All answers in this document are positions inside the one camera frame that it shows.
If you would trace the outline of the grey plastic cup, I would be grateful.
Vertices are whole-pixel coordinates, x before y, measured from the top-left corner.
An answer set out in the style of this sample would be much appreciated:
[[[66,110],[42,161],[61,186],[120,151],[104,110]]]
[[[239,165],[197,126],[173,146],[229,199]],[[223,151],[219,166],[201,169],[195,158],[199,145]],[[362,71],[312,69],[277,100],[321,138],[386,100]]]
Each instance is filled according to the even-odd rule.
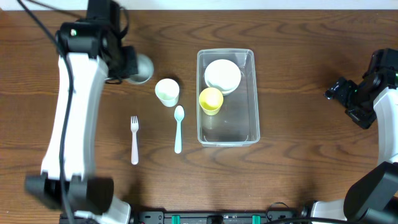
[[[149,81],[154,74],[154,64],[148,56],[137,54],[137,70],[138,73],[127,78],[127,82],[141,85]]]

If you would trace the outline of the white plastic cup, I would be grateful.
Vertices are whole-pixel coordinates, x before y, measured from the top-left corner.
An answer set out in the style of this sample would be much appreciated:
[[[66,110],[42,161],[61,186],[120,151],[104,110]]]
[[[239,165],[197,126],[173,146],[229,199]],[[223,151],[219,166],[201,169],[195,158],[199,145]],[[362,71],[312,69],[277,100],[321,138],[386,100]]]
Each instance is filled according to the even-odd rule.
[[[155,95],[166,107],[174,107],[178,103],[180,87],[170,78],[160,80],[155,86]]]

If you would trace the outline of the yellow plastic cup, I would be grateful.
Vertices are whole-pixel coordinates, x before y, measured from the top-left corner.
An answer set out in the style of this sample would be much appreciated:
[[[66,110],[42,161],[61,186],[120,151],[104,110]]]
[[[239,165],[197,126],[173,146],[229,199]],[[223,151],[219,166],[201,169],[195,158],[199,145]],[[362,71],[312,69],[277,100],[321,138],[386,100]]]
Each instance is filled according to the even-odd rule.
[[[199,95],[199,104],[209,116],[216,115],[223,104],[223,94],[217,88],[205,88]]]

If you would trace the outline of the white plastic bowl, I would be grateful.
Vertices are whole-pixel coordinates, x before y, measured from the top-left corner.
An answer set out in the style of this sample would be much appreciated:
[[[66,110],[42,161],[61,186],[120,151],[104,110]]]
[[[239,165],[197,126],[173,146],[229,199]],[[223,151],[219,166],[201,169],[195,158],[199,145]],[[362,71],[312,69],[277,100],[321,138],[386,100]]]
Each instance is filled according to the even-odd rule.
[[[223,95],[229,95],[239,86],[241,71],[234,62],[219,59],[206,67],[204,79],[207,87],[217,88]]]

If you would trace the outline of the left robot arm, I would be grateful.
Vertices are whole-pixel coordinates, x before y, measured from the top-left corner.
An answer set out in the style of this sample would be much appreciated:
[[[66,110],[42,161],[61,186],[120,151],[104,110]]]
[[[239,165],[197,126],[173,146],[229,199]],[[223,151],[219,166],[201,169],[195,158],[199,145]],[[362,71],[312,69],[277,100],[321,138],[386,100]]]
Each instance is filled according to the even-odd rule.
[[[121,33],[105,21],[62,24],[60,86],[50,143],[40,175],[28,176],[25,189],[47,208],[63,210],[73,221],[129,223],[131,206],[114,195],[114,182],[95,175],[95,132],[103,86],[126,74]]]

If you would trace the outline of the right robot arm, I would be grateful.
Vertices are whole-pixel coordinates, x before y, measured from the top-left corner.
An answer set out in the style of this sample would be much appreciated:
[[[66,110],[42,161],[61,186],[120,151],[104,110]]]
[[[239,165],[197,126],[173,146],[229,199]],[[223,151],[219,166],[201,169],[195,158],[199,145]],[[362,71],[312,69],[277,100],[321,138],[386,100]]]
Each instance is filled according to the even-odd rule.
[[[356,84],[343,77],[325,92],[360,128],[378,130],[377,166],[353,184],[344,199],[316,201],[302,212],[309,223],[397,223],[397,51],[373,52]]]

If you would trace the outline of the clear plastic container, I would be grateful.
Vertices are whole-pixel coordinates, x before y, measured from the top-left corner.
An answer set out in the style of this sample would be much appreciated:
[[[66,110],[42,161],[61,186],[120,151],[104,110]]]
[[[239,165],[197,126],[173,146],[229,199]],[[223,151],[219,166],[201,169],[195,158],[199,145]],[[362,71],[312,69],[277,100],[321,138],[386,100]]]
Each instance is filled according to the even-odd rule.
[[[241,81],[223,97],[220,112],[207,115],[197,100],[197,136],[204,147],[247,147],[260,140],[259,105],[254,53],[249,49],[204,49],[197,54],[197,95],[207,87],[205,69],[225,59],[238,66]]]

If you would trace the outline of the white plastic fork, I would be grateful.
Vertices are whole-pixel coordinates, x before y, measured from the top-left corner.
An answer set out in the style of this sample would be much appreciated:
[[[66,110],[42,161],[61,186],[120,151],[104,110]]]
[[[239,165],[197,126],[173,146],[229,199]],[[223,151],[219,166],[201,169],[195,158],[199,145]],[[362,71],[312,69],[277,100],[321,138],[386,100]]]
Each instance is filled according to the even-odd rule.
[[[132,149],[131,149],[131,164],[138,165],[139,153],[137,146],[137,132],[139,130],[139,122],[137,116],[131,116],[131,132],[132,132]]]

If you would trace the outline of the light teal plastic spoon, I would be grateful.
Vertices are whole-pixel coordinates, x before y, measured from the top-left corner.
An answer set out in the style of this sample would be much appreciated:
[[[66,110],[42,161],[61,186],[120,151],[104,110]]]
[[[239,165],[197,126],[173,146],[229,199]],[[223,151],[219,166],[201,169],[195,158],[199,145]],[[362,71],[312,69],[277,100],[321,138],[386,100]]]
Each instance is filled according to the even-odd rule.
[[[175,147],[174,147],[174,151],[176,154],[180,154],[182,152],[182,121],[184,117],[185,117],[184,108],[183,106],[178,105],[174,113],[174,118],[177,122]]]

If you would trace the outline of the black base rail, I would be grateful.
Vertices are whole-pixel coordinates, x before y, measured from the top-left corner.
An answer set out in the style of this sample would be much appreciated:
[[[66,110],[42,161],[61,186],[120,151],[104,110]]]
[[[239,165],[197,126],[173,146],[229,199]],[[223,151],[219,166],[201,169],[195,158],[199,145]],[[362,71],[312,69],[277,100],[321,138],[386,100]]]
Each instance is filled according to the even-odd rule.
[[[312,206],[306,205],[296,210],[283,203],[276,202],[267,210],[260,212],[167,212],[165,210],[135,211],[132,212],[128,223],[133,224],[229,224],[269,223],[286,218],[308,218],[313,214]]]

